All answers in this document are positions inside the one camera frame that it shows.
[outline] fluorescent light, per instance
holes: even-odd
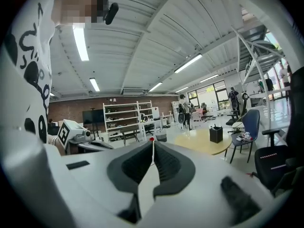
[[[199,60],[202,56],[202,54],[198,54],[196,55],[193,59],[191,59],[188,63],[184,64],[183,66],[181,66],[179,69],[175,70],[174,72],[176,74],[178,74],[181,70],[185,69],[186,67],[188,67],[189,65],[191,65],[192,63],[196,62],[197,60]]]
[[[158,86],[160,86],[162,84],[162,82],[159,82],[156,86],[154,86],[151,90],[149,90],[149,92],[151,92],[152,90],[156,89]]]
[[[207,81],[207,80],[209,80],[209,79],[215,78],[215,77],[217,77],[217,76],[219,76],[219,75],[218,75],[218,74],[215,74],[215,75],[213,75],[213,76],[211,76],[211,77],[209,77],[209,78],[206,78],[206,79],[200,81],[200,83],[203,83],[203,82],[205,82],[205,81]]]
[[[98,85],[97,85],[97,83],[96,83],[95,78],[90,78],[90,81],[91,81],[91,84],[92,84],[93,87],[94,87],[94,90],[95,90],[96,92],[99,92],[100,90],[99,90],[99,88],[98,88]]]
[[[73,33],[75,37],[76,46],[78,49],[78,53],[82,61],[88,61],[89,56],[86,51],[86,42],[85,42],[85,34],[83,28],[73,27]]]
[[[224,86],[224,85],[222,85],[222,86],[216,87],[215,89],[219,89],[219,88],[221,88],[221,87],[225,87],[225,86]]]
[[[179,91],[182,91],[182,90],[184,90],[184,89],[188,89],[189,87],[184,87],[183,89],[180,89],[180,90],[178,90],[178,91],[176,91],[175,93],[177,93],[177,92],[179,92]]]

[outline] blue chair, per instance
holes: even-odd
[[[232,143],[234,144],[234,150],[233,150],[233,154],[232,154],[232,157],[231,157],[231,160],[230,160],[230,164],[232,163],[233,156],[234,156],[234,153],[236,151],[237,146],[241,146],[239,152],[242,153],[242,146],[244,144],[251,143],[247,163],[249,162],[250,155],[251,155],[251,150],[252,150],[252,144],[253,144],[253,141],[255,141],[257,139],[258,129],[259,129],[259,126],[260,126],[260,112],[259,112],[259,110],[253,110],[253,109],[249,110],[243,116],[242,123],[244,124],[245,131],[250,133],[250,136],[252,137],[252,140],[245,141],[245,142],[238,141],[237,137],[239,136],[239,133],[231,135]]]

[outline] television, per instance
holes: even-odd
[[[83,124],[104,123],[104,110],[93,110],[82,112]]]

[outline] person in white shirt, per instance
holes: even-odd
[[[87,19],[107,22],[106,11],[108,0],[28,0],[23,5],[0,47],[0,94],[5,99],[0,104],[0,126],[29,131],[49,142],[49,45],[55,27]]]
[[[283,84],[284,84],[284,87],[288,87],[290,86],[290,83],[288,81],[288,71],[287,71],[287,68],[284,68],[283,64],[281,61],[279,61],[279,64],[280,64],[280,67],[281,67],[281,70],[279,72],[279,75],[283,81]],[[288,98],[289,98],[289,94],[290,94],[290,91],[289,90],[286,90],[286,100],[288,101]]]
[[[185,114],[185,121],[184,121],[184,126],[186,126],[186,122],[187,122],[187,125],[189,126],[189,130],[190,129],[190,104],[185,100],[185,96],[184,95],[180,95],[180,101],[179,103],[181,104],[183,110],[184,110],[184,114]]]

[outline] black box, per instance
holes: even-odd
[[[209,129],[210,141],[219,143],[223,140],[223,127],[213,127]]]

